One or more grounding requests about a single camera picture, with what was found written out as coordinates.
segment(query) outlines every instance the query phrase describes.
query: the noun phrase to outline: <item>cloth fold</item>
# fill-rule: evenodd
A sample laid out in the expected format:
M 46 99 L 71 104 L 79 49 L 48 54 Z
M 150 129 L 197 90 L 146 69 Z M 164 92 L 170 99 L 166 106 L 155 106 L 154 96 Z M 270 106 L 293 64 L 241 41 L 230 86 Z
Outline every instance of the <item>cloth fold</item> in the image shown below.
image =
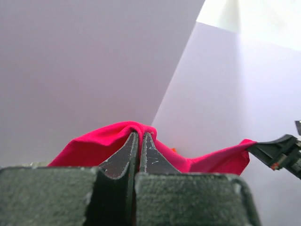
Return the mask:
M 185 158 L 157 140 L 154 127 L 135 121 L 124 121 L 105 126 L 73 139 L 48 166 L 97 166 L 118 151 L 131 132 L 139 135 L 139 155 L 145 133 L 150 133 L 155 147 L 180 172 L 232 173 L 240 175 L 248 165 L 248 147 L 255 144 L 243 140 L 239 145 L 228 147 L 198 158 Z

